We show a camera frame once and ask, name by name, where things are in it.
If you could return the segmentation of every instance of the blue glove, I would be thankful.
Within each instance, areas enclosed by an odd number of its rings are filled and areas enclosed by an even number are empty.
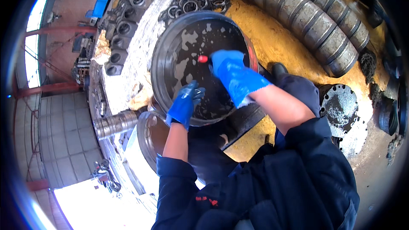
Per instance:
[[[166,124],[171,125],[175,120],[180,122],[186,130],[189,130],[190,118],[193,115],[194,106],[199,104],[205,95],[205,88],[199,86],[196,80],[183,86],[177,93],[177,97],[166,115]]]
[[[271,84],[252,69],[244,66],[244,54],[236,50],[219,50],[210,55],[213,74],[229,92],[236,108],[253,102],[248,95]]]

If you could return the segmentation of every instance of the yellow painted surface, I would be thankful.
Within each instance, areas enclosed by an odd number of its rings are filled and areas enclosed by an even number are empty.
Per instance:
[[[377,56],[377,69],[375,81],[385,90],[389,80],[385,72],[381,54],[385,44],[385,29],[383,23],[376,29],[372,29],[365,19],[365,6],[356,3],[357,0],[345,0],[351,9],[359,11],[358,17],[364,22],[369,30],[370,43],[368,48]],[[272,63],[282,62],[290,74],[305,77],[315,84],[342,83],[351,87],[356,93],[359,111],[358,115],[366,122],[372,116],[372,103],[369,99],[369,87],[365,84],[365,76],[362,74],[357,62],[355,66],[340,78],[330,78],[322,69],[315,57],[295,38],[291,32],[285,29],[276,19],[264,13],[260,8],[243,2],[243,0],[231,0],[232,6],[226,16],[235,21],[242,31],[253,43],[260,64],[267,70],[271,70]],[[270,134],[270,142],[274,142],[275,125],[266,116],[248,133],[230,146],[225,153],[236,161],[248,161],[263,145],[264,137]]]

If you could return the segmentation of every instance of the red cap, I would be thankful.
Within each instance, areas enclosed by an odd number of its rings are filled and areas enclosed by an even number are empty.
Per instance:
[[[200,63],[205,63],[207,62],[207,56],[205,55],[199,55],[199,57],[197,58],[198,62]]]

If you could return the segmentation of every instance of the jacket sleeve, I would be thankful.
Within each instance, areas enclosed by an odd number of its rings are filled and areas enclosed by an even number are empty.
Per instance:
[[[327,117],[291,128],[285,140],[301,156],[334,229],[352,229],[360,198],[349,162],[331,141]]]
[[[179,159],[157,157],[156,167],[159,199],[152,229],[169,229],[199,191],[195,184],[197,175],[190,164]]]

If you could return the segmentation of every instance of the motorcycle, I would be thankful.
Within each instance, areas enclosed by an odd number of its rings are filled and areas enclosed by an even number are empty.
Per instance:
[[[109,169],[109,162],[108,160],[104,159],[99,164],[98,162],[94,162],[95,171],[91,173],[92,177],[98,180],[98,183],[103,185],[108,191],[112,194],[113,191],[117,192],[117,197],[122,197],[122,194],[119,193],[121,190],[121,185],[115,181],[114,176]]]

